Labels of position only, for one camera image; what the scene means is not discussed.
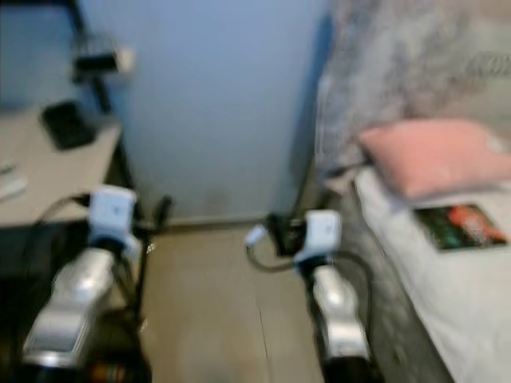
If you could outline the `white remote control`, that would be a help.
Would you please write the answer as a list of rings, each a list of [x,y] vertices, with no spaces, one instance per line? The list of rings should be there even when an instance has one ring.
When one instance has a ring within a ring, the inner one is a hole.
[[[16,164],[4,164],[1,168],[0,200],[7,200],[28,187],[28,178],[24,176]]]

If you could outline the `pink pillow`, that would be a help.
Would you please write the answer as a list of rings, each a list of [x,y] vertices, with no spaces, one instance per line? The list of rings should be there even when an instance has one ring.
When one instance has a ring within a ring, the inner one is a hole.
[[[473,120],[403,120],[362,131],[358,143],[386,185],[406,199],[511,181],[511,151]]]

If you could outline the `black flat case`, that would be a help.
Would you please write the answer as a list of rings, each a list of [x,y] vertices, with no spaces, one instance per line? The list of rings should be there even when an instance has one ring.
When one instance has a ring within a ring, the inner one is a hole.
[[[41,120],[59,151],[91,145],[97,138],[95,128],[88,124],[74,101],[63,101],[44,107]]]

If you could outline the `white black clip device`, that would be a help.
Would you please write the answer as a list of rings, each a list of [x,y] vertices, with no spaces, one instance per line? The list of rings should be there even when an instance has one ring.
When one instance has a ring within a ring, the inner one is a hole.
[[[79,54],[73,61],[74,81],[114,79],[125,81],[135,69],[137,54],[133,49]]]

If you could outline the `dark red green book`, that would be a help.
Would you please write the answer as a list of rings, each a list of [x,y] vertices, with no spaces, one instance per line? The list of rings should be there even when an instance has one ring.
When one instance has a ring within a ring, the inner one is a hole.
[[[413,216],[427,240],[440,252],[509,245],[507,234],[475,203],[415,208]]]

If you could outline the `grey printed headboard cover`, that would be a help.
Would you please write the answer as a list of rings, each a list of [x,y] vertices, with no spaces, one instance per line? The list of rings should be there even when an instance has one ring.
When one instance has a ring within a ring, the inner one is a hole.
[[[406,118],[473,118],[511,145],[511,0],[333,0],[332,21],[319,172],[360,163],[359,132]]]

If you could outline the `white quilted mattress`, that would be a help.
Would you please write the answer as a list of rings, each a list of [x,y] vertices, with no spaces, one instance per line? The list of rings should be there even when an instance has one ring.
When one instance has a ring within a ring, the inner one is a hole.
[[[456,383],[511,383],[511,181],[422,202],[391,193],[375,169],[355,173],[362,219]],[[476,205],[508,245],[440,251],[417,207]]]

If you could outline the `beige desk black frame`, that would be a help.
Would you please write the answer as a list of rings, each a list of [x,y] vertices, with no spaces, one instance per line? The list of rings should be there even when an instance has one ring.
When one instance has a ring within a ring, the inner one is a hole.
[[[16,383],[16,365],[26,332],[45,301],[51,274],[61,258],[84,242],[86,208],[65,202],[105,183],[123,125],[116,118],[90,123],[97,138],[80,148],[59,151],[42,124],[40,110],[10,114],[1,120],[4,164],[16,164],[28,178],[22,193],[0,202],[1,222],[1,383]]]

